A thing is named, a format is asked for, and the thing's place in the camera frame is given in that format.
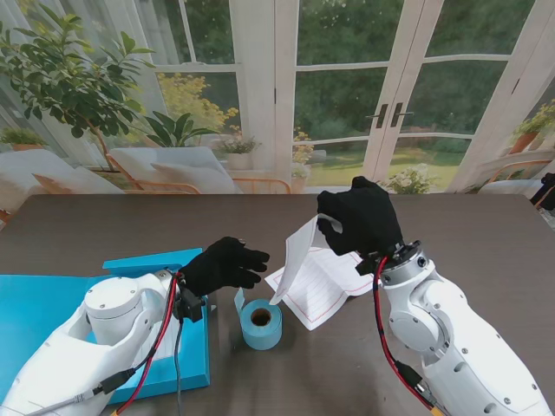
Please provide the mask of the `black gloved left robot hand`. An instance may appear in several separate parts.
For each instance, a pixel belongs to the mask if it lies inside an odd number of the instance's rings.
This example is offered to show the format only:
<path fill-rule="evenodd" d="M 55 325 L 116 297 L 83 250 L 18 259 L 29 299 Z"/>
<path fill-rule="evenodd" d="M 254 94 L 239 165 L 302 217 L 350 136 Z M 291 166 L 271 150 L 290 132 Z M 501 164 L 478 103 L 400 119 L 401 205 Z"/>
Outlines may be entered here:
<path fill-rule="evenodd" d="M 223 237 L 179 270 L 180 289 L 197 297 L 225 288 L 253 289 L 267 271 L 270 255 L 251 250 L 235 237 Z"/>

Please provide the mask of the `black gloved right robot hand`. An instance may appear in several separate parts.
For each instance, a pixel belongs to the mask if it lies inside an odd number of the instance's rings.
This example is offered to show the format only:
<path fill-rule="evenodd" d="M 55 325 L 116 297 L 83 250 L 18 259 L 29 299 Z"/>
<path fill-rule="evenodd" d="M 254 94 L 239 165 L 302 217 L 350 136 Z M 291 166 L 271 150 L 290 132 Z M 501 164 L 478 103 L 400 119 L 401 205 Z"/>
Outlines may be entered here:
<path fill-rule="evenodd" d="M 317 213 L 317 228 L 338 256 L 352 251 L 387 256 L 403 244 L 389 194 L 363 176 L 353 178 L 346 192 L 321 192 Z"/>

